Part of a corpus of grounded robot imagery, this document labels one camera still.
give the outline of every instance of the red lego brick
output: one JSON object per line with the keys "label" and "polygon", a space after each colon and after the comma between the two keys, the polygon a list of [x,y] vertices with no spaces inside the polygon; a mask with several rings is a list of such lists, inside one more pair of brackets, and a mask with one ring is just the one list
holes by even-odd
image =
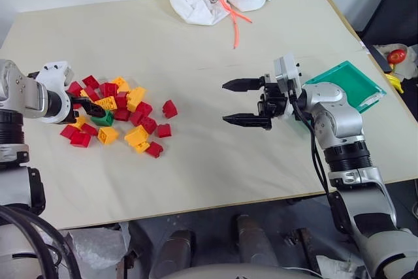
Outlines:
{"label": "red lego brick", "polygon": [[160,124],[157,126],[157,136],[161,137],[170,137],[171,136],[171,127],[167,124]]}
{"label": "red lego brick", "polygon": [[98,81],[92,75],[89,75],[87,78],[84,78],[82,81],[86,86],[90,86],[94,90],[99,87]]}
{"label": "red lego brick", "polygon": [[90,97],[92,101],[98,101],[100,99],[100,97],[97,95],[97,93],[91,86],[86,87],[84,91],[87,93],[87,95]]}
{"label": "red lego brick", "polygon": [[177,116],[177,108],[171,99],[165,102],[163,106],[163,113],[167,119]]}
{"label": "red lego brick", "polygon": [[131,112],[126,108],[118,108],[117,111],[115,111],[113,118],[119,121],[128,121],[130,115]]}
{"label": "red lego brick", "polygon": [[148,147],[145,152],[149,153],[151,156],[154,156],[154,158],[158,158],[159,154],[161,154],[163,150],[164,149],[160,144],[151,142],[150,147]]}
{"label": "red lego brick", "polygon": [[118,106],[118,109],[126,108],[128,104],[128,100],[126,99],[127,95],[128,95],[127,91],[120,91],[119,93],[116,94],[115,102],[116,102],[116,105]]}
{"label": "red lego brick", "polygon": [[98,130],[95,127],[92,127],[90,124],[86,123],[84,123],[81,126],[81,130],[86,132],[87,134],[90,134],[93,137],[96,137],[99,134]]}
{"label": "red lego brick", "polygon": [[73,83],[70,84],[70,86],[68,87],[67,92],[74,94],[75,96],[80,96],[80,92],[83,88],[81,87],[81,85],[74,81]]}
{"label": "red lego brick", "polygon": [[144,117],[147,117],[150,115],[152,111],[152,106],[150,104],[147,104],[141,101],[139,105],[137,106],[137,109],[135,109],[135,111],[142,112],[144,114]]}
{"label": "red lego brick", "polygon": [[113,96],[115,97],[118,93],[119,86],[114,83],[103,83],[99,85],[99,89],[103,95],[103,97]]}
{"label": "red lego brick", "polygon": [[132,124],[137,127],[141,124],[141,120],[144,117],[143,113],[139,111],[135,111],[132,113],[131,117],[129,118],[129,121],[132,122]]}
{"label": "red lego brick", "polygon": [[65,126],[64,130],[61,131],[60,135],[71,140],[71,137],[78,132],[80,131],[76,127],[73,127],[72,125],[67,125]]}
{"label": "red lego brick", "polygon": [[157,128],[157,122],[150,117],[143,117],[140,123],[144,129],[148,132],[148,134],[152,134],[154,130]]}
{"label": "red lego brick", "polygon": [[91,135],[87,133],[75,133],[72,138],[70,144],[75,147],[88,147],[90,143]]}

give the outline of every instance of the green tray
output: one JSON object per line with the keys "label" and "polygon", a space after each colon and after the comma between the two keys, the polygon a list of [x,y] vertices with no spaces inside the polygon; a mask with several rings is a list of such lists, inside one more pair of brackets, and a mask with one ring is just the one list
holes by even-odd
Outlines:
{"label": "green tray", "polygon": [[360,113],[376,104],[386,92],[365,76],[351,62],[345,61],[305,84],[330,82],[340,86],[347,94],[348,103]]}

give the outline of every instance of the toy block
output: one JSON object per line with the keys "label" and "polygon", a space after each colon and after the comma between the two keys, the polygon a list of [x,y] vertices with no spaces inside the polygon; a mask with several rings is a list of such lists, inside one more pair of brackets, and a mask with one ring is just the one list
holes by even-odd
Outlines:
{"label": "toy block", "polygon": [[91,101],[98,101],[100,97],[97,95],[97,93],[94,91],[94,89],[91,86],[87,86],[84,89],[85,93],[88,95],[88,97],[91,99]]}
{"label": "toy block", "polygon": [[67,92],[72,93],[75,96],[80,96],[80,92],[83,88],[81,87],[81,85],[74,81],[70,84],[70,86],[68,87]]}
{"label": "toy block", "polygon": [[139,144],[146,142],[147,139],[148,133],[141,125],[130,130],[125,136],[125,140],[132,147],[138,146]]}
{"label": "toy block", "polygon": [[101,127],[99,129],[99,135],[97,138],[103,144],[112,144],[119,136],[119,132],[117,132],[113,127]]}
{"label": "toy block", "polygon": [[83,124],[81,126],[81,130],[86,132],[87,134],[90,134],[92,137],[96,137],[97,134],[99,134],[98,130],[95,127],[92,127],[90,124]]}
{"label": "toy block", "polygon": [[127,95],[127,91],[120,91],[118,94],[116,94],[115,102],[118,108],[126,108],[128,104],[128,100],[126,99]]}
{"label": "toy block", "polygon": [[147,152],[151,156],[154,156],[154,158],[158,158],[159,154],[161,154],[163,150],[164,149],[160,144],[157,144],[156,142],[151,142],[150,147],[148,147],[145,152]]}
{"label": "toy block", "polygon": [[141,154],[145,152],[148,147],[150,147],[150,144],[147,142],[143,142],[139,144],[138,146],[135,146],[134,149],[137,151],[137,153]]}
{"label": "toy block", "polygon": [[170,137],[171,136],[171,127],[167,124],[160,124],[157,126],[157,136],[161,137]]}
{"label": "toy block", "polygon": [[115,110],[118,109],[118,106],[115,102],[115,97],[109,96],[106,98],[99,99],[98,101],[94,102],[96,105],[99,105],[105,110]]}
{"label": "toy block", "polygon": [[152,106],[150,104],[147,104],[141,101],[139,105],[137,106],[137,109],[135,109],[135,111],[142,112],[144,114],[144,117],[147,117],[150,115],[152,111]]}
{"label": "toy block", "polygon": [[61,131],[60,135],[71,140],[71,137],[77,132],[80,132],[80,130],[78,130],[76,127],[73,127],[72,125],[66,125],[65,128]]}
{"label": "toy block", "polygon": [[131,112],[129,110],[127,110],[126,108],[121,108],[117,109],[117,111],[113,115],[113,118],[119,121],[128,121],[130,115]]}
{"label": "toy block", "polygon": [[83,124],[85,124],[85,122],[87,121],[85,116],[79,116],[76,118],[76,123],[72,123],[70,124],[73,127],[76,127],[77,129],[81,130],[81,127],[83,126]]}
{"label": "toy block", "polygon": [[92,75],[89,75],[87,78],[84,78],[82,81],[86,86],[90,86],[91,88],[93,88],[93,90],[99,87],[98,81]]}
{"label": "toy block", "polygon": [[100,92],[104,97],[116,96],[118,88],[115,83],[103,83],[99,86]]}
{"label": "toy block", "polygon": [[143,113],[141,113],[139,111],[135,111],[135,112],[132,113],[131,117],[129,118],[129,121],[132,122],[132,124],[135,127],[137,127],[138,125],[141,124],[141,120],[142,120],[143,117],[144,117]]}
{"label": "toy block", "polygon": [[170,119],[177,115],[177,108],[171,99],[165,102],[163,106],[163,113],[167,119]]}
{"label": "toy block", "polygon": [[141,102],[142,98],[146,93],[146,89],[141,88],[140,86],[131,90],[126,97],[128,100],[127,108],[129,111],[134,112],[137,109],[137,106]]}
{"label": "toy block", "polygon": [[143,117],[140,124],[144,127],[148,134],[152,134],[157,128],[157,122],[150,117]]}
{"label": "toy block", "polygon": [[99,127],[111,127],[113,124],[113,114],[109,110],[106,110],[104,117],[91,117],[90,120]]}
{"label": "toy block", "polygon": [[90,143],[91,136],[87,133],[75,133],[72,138],[70,144],[75,147],[88,147]]}

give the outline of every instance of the black cable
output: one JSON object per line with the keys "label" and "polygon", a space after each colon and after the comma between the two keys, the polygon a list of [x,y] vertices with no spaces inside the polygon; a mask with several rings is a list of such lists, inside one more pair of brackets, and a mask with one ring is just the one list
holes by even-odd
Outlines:
{"label": "black cable", "polygon": [[45,279],[58,279],[51,254],[35,228],[24,220],[21,215],[12,209],[1,205],[0,217],[15,225],[23,233],[38,257],[43,277]]}
{"label": "black cable", "polygon": [[52,238],[52,240],[56,242],[58,249],[62,253],[62,257],[64,258],[67,264],[70,278],[82,279],[80,269],[78,268],[77,260],[71,250],[71,247],[68,245],[67,241],[64,239],[62,234],[59,233],[57,229],[52,227],[52,225],[50,225],[48,222],[36,216],[35,214],[32,214],[31,212],[15,207],[13,208],[13,210],[25,216],[27,220],[41,228],[47,235],[49,235]]}

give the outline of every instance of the beige table surface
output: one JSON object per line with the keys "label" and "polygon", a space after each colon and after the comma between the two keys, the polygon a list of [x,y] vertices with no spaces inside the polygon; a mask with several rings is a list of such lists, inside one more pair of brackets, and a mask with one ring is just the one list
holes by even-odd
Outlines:
{"label": "beige table surface", "polygon": [[[307,130],[275,120],[273,130],[229,125],[221,117],[256,112],[260,92],[233,93],[222,83],[273,73],[273,59],[293,52],[307,80],[345,60],[387,95],[363,114],[375,165],[386,182],[417,177],[418,128],[327,0],[272,0],[239,21],[233,50],[230,18],[187,25],[168,0],[133,0],[19,14],[0,50],[24,73],[67,60],[75,79],[122,75],[148,88],[151,117],[173,99],[173,136],[158,139],[159,159],[136,154],[121,139],[88,149],[59,136],[61,125],[25,120],[30,166],[46,191],[42,217],[57,228],[321,193]],[[121,132],[128,123],[116,122]]]}

